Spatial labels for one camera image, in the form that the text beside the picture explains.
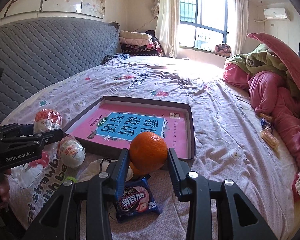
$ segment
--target silver screw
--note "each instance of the silver screw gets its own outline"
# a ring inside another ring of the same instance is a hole
[[[66,179],[64,182],[63,182],[63,185],[65,185],[66,187],[70,186],[72,184],[72,180],[69,180],[69,179]]]
[[[104,179],[104,178],[106,178],[106,177],[108,177],[108,176],[109,176],[109,174],[106,173],[105,171],[99,173],[99,177],[102,178],[102,179]]]
[[[195,178],[198,177],[198,173],[196,173],[195,171],[191,171],[191,172],[188,173],[188,176],[189,176],[190,178],[195,179]]]
[[[231,179],[226,179],[226,180],[225,180],[225,184],[226,184],[227,186],[232,186],[232,185],[234,184],[234,182],[233,182]]]

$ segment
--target green label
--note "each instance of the green label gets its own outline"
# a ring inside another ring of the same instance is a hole
[[[102,118],[102,119],[100,120],[100,122],[98,122],[97,126],[103,126],[107,120],[108,120],[108,117]]]

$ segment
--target orange fruit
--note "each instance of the orange fruit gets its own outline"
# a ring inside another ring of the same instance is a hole
[[[130,144],[130,160],[141,173],[160,169],[167,160],[166,142],[153,132],[138,134]]]
[[[142,177],[142,176],[146,175],[146,173],[142,173],[141,171],[139,171],[139,170],[133,165],[132,162],[130,162],[129,166],[130,166],[130,168],[131,168],[132,171],[133,171],[133,177],[132,177],[132,178],[136,179],[136,178],[139,178],[139,177]]]

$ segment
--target green pom-pom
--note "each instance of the green pom-pom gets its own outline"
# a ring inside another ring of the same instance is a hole
[[[69,179],[69,180],[72,180],[74,183],[77,183],[78,182],[78,180],[76,179],[76,178],[74,178],[74,177],[66,177],[66,179],[65,180],[67,180],[67,179]]]

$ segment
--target window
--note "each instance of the window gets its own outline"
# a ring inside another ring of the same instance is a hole
[[[228,0],[180,0],[180,45],[205,49],[226,43],[228,33]]]

